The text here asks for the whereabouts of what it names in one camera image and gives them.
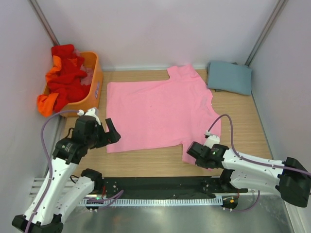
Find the pink t shirt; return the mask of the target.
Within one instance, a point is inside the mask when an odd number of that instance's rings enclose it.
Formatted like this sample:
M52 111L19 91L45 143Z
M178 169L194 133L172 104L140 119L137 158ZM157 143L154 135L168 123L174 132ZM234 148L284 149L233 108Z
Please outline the pink t shirt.
M212 92L192 65L173 66L162 81L110 82L106 116L121 135L107 152L182 145L182 161L192 142L203 144L205 133L221 134L221 121L212 108Z

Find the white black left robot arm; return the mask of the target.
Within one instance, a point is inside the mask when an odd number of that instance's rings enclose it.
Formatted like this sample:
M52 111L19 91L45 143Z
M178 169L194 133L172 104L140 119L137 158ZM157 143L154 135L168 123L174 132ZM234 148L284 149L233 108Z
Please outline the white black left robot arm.
M69 215L88 194L98 194L104 187L100 172L85 169L64 196L62 191L88 150L116 143L121 136L112 119L106 119L108 131L95 114L76 120L70 137L58 141L53 157L48 159L48 175L33 203L22 215L17 215L12 226L22 233L60 233Z

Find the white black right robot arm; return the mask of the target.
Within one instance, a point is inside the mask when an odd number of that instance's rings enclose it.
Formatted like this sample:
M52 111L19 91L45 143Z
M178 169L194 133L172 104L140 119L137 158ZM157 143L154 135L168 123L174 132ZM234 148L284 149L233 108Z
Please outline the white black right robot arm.
M280 196L297 207L308 205L311 174L295 158L268 160L235 152L214 144L212 147L193 142L187 154L202 168L221 168L219 187L224 192L253 189Z

